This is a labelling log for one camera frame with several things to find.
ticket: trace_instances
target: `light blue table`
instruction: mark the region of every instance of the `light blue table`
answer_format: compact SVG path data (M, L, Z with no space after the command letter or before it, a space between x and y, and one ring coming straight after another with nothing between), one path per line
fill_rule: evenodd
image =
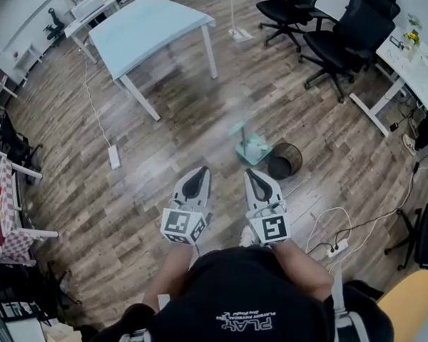
M207 25L215 20L169 0L136 0L89 32L114 82L129 90L155 120L160 116L127 74L164 46L201 28L212 78L217 77Z

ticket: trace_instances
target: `white power strip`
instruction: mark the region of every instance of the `white power strip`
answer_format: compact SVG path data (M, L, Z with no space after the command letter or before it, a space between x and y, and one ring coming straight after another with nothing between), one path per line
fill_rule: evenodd
M336 256L337 254L339 254L339 253L341 253L342 251L344 251L346 248L347 248L347 246L348 246L348 244L347 244L347 240L344 238L344 239L341 239L338 243L337 243L337 246L339 247L338 249L335 249L335 251L334 252L331 252L331 250L330 249L327 249L327 256L329 257L329 258L333 258L334 256Z

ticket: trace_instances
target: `black office chair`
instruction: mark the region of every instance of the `black office chair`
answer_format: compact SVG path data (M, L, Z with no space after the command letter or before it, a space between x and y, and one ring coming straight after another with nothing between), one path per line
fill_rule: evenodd
M309 13L316 10L316 1L317 0L267 0L259 2L257 4L258 10L267 18L277 23L260 23L258 25L260 29L264 26L277 29L275 33L266 37L264 42L265 46L268 45L271 39L285 33L297 46L297 52L301 52L301 45L298 43L293 33L305 33L298 27L298 24L307 25L309 21L314 19ZM294 24L296 28L289 27L290 24Z
M398 214L402 216L407 230L409 231L409 235L400 243L385 249L385 255L388 255L393 249L397 249L404 246L405 244L408 244L406 259L402 265L398 266L398 271L401 271L406 268L415 246L415 262L420 265L420 269L428 269L428 204L425 207L423 215L422 209L417 209L415 211L417 220L415 221L414 226L412 226L406 213L404 213L402 210L399 210Z
M375 55L375 49L393 29L393 21L364 0L350 0L346 12L332 31L312 31L303 36L321 59L300 55L298 61L302 63L305 58L322 67L306 80L305 89L308 90L312 81L327 73L340 93L339 102L343 103L344 92L337 75L347 76L349 82L353 83L355 79L352 71L358 72Z
M50 13L52 16L52 20L56 26L54 27L52 24L49 24L45 29L43 29L43 31L49 32L48 36L46 37L48 41L51 39L54 40L51 46L58 46L60 44L60 40L64 37L63 28L65 28L65 24L57 18L54 9L50 8L48 13Z
M16 132L6 111L0 112L0 148L5 150L5 147L8 149L7 157L10 161L25 168L39 171L39 168L34 167L31 161L36 151L43 145L38 144L32 148L29 139Z

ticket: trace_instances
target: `forearm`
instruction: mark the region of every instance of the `forearm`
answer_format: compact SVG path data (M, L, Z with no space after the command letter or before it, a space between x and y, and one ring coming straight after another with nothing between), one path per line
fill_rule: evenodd
M333 279L328 271L292 240L276 244L272 250L285 274L297 288L321 301L331 294Z
M185 275L190 267L193 247L172 244L160 271L147 288L143 303L158 312L158 295L170 294L172 297L179 295Z

